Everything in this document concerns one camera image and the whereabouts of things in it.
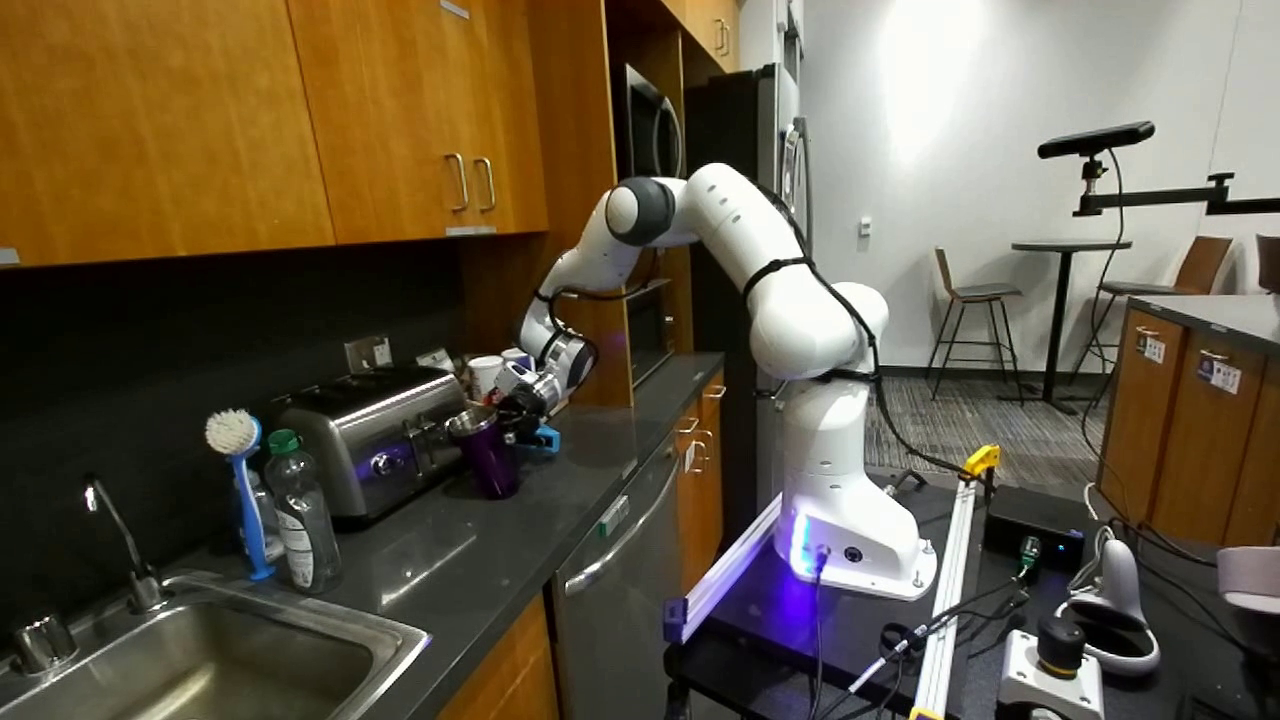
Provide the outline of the wooden lower cabinet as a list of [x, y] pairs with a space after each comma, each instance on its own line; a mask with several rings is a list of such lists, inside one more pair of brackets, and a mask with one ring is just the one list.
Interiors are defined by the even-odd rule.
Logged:
[[724, 537], [721, 409], [724, 373], [718, 370], [675, 425], [678, 452], [677, 510], [680, 591], [690, 592], [714, 564]]

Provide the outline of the aluminium rail with blue end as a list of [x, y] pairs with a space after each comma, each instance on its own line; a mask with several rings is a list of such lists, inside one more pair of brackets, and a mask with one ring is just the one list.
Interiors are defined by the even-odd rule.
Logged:
[[778, 493], [689, 593], [664, 602], [662, 623], [664, 642], [684, 644], [692, 638], [755, 556], [772, 542], [782, 503], [783, 496]]

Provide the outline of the wooden counter island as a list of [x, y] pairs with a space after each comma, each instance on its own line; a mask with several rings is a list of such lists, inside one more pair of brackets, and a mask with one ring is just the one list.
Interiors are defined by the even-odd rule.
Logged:
[[1128, 521], [1280, 544], [1280, 295], [1130, 299], [1101, 455]]

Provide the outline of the black refrigerator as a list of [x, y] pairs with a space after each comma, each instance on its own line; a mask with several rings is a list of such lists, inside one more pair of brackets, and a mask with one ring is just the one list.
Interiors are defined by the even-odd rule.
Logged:
[[[810, 135], [794, 73], [780, 63], [716, 76], [685, 94], [689, 165], [722, 161], [776, 193], [812, 250]], [[719, 457], [724, 530], [745, 530], [781, 491], [787, 388], [755, 364], [740, 293], [704, 246], [691, 249], [694, 347], [724, 355]]]

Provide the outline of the purple metal cup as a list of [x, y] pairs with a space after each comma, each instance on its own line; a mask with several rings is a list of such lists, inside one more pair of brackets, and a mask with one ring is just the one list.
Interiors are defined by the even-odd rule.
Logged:
[[518, 493], [518, 464], [494, 407], [475, 406], [445, 421], [445, 433], [468, 465], [475, 489], [489, 500]]

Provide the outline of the wooden upper cabinet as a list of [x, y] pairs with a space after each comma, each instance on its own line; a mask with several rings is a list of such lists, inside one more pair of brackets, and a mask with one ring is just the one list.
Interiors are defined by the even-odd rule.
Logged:
[[660, 0], [724, 72], [741, 69], [740, 0]]
[[0, 0], [0, 268], [547, 227], [524, 0]]

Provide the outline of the chrome tap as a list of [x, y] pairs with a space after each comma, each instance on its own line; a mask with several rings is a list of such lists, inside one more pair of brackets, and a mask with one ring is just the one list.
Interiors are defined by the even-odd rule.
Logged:
[[84, 506], [91, 514], [110, 518], [123, 539], [129, 560], [127, 600], [131, 611], [146, 614], [163, 609], [169, 601], [169, 594], [157, 570], [143, 560], [129, 527], [116, 510], [100, 475], [92, 471], [84, 475]]

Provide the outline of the steel dishwasher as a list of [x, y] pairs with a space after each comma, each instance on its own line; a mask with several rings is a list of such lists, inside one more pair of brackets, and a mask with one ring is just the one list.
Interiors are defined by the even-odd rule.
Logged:
[[680, 593], [677, 450], [641, 462], [550, 583], [563, 720], [663, 720], [663, 605]]

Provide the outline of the white box with black knob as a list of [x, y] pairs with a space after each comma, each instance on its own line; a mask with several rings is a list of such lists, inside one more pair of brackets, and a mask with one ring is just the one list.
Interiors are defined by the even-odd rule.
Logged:
[[1048, 615], [1007, 634], [995, 720], [1105, 720], [1100, 664], [1078, 624]]

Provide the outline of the wooden lower cabinet door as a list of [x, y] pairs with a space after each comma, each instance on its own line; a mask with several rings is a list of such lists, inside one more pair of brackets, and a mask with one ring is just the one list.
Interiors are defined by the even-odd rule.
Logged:
[[561, 720], [540, 596], [525, 607], [436, 720]]

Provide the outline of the aluminium rail with yellow clamp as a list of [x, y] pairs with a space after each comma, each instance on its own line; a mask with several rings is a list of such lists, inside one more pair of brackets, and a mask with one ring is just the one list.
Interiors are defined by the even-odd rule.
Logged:
[[922, 633], [925, 641], [916, 693], [908, 720], [945, 720], [963, 598], [966, 559], [979, 486], [993, 480], [1001, 459], [997, 445], [978, 448], [965, 462], [955, 493], [942, 564], [936, 578], [934, 606]]

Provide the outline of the silver toaster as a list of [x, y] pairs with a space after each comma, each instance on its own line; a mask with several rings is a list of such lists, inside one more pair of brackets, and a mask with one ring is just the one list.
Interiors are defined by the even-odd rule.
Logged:
[[271, 428], [300, 436], [335, 528], [351, 532], [462, 470], [445, 424], [466, 409], [449, 372], [379, 366], [274, 398]]

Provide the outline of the wooden cabinet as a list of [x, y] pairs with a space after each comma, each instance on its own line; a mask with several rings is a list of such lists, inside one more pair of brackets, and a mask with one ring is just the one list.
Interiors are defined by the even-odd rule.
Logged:
[[524, 0], [0, 0], [0, 268], [547, 227]]
[[741, 69], [740, 0], [660, 0], [724, 72]]
[[677, 510], [680, 591], [690, 592], [714, 564], [724, 537], [721, 409], [724, 373], [718, 370], [675, 425], [678, 452]]

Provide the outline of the chrome sink fitting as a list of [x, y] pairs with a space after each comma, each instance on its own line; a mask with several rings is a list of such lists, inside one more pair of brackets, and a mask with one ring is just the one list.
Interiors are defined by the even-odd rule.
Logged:
[[12, 633], [12, 639], [15, 666], [29, 676], [60, 667], [79, 651], [70, 628], [55, 612], [18, 626]]

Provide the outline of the round high table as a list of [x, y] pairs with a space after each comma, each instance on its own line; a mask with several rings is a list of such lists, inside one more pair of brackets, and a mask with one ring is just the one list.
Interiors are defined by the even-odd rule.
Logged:
[[1057, 278], [1053, 295], [1053, 309], [1048, 331], [1048, 346], [1044, 351], [1044, 370], [1039, 389], [1034, 391], [1042, 404], [1047, 404], [1062, 415], [1076, 416], [1078, 411], [1071, 406], [1076, 401], [1074, 396], [1059, 398], [1056, 396], [1059, 378], [1059, 357], [1062, 341], [1062, 331], [1066, 319], [1068, 299], [1071, 290], [1073, 261], [1080, 252], [1116, 252], [1133, 246], [1132, 241], [1124, 238], [1102, 240], [1025, 240], [1011, 242], [1011, 250], [1016, 252], [1043, 252], [1057, 258]]

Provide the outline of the blue dish brush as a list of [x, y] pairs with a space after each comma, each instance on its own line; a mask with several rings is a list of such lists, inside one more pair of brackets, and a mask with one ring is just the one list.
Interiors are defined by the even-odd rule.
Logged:
[[205, 425], [205, 439], [209, 446], [227, 459], [234, 473], [239, 493], [241, 529], [252, 582], [264, 582], [275, 573], [268, 557], [260, 502], [250, 479], [248, 460], [259, 448], [261, 433], [259, 420], [243, 409], [214, 413]]

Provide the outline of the white hand controller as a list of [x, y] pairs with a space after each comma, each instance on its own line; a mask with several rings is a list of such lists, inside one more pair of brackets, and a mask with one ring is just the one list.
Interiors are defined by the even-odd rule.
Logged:
[[1073, 592], [1053, 615], [1082, 629], [1085, 655], [1105, 673], [1148, 676], [1160, 665], [1161, 648], [1142, 609], [1134, 553], [1125, 542], [1103, 536], [1094, 560], [1094, 585]]

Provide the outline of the clear bottle with green cap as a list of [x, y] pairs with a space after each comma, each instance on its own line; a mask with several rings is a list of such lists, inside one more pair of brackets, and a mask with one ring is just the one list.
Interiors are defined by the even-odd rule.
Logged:
[[270, 433], [268, 451], [266, 482], [291, 582], [302, 593], [323, 594], [340, 583], [342, 560], [317, 462], [291, 429]]

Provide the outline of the microwave door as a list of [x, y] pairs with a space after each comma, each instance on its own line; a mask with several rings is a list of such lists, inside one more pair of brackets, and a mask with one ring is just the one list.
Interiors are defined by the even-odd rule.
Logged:
[[682, 178], [682, 127], [671, 99], [626, 63], [611, 68], [611, 99], [618, 178]]

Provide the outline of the steel sink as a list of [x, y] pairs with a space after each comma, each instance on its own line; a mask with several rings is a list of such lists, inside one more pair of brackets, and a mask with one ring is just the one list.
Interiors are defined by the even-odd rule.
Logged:
[[0, 720], [365, 720], [431, 635], [323, 600], [188, 571], [163, 603], [67, 625], [50, 667], [0, 657]]

